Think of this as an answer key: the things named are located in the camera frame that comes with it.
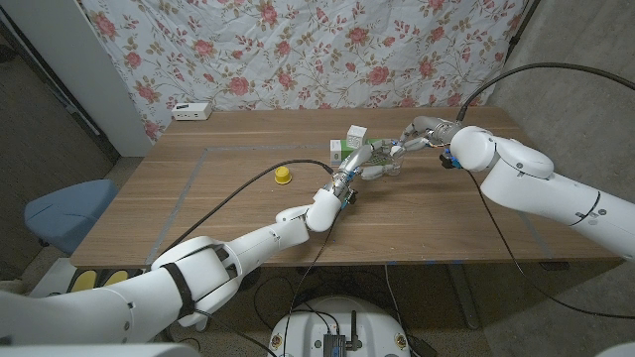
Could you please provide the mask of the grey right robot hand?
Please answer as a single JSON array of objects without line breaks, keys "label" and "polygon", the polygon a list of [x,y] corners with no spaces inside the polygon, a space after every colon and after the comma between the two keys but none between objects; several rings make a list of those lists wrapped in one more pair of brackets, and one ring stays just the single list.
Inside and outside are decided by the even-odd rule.
[{"label": "grey right robot hand", "polygon": [[454,135],[462,128],[458,122],[442,118],[418,116],[402,132],[390,150],[390,157],[400,159],[407,153],[424,148],[448,146]]}]

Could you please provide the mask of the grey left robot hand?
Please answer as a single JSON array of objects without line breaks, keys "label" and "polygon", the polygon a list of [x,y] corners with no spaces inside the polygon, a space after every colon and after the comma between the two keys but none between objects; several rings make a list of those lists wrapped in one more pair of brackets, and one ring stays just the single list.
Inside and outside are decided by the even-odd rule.
[{"label": "grey left robot hand", "polygon": [[395,140],[380,139],[354,149],[341,162],[331,180],[323,188],[336,197],[342,198],[350,191],[350,184],[356,177],[363,180],[375,180],[384,175],[397,175],[404,156],[400,159],[390,157],[390,150],[395,143]]}]

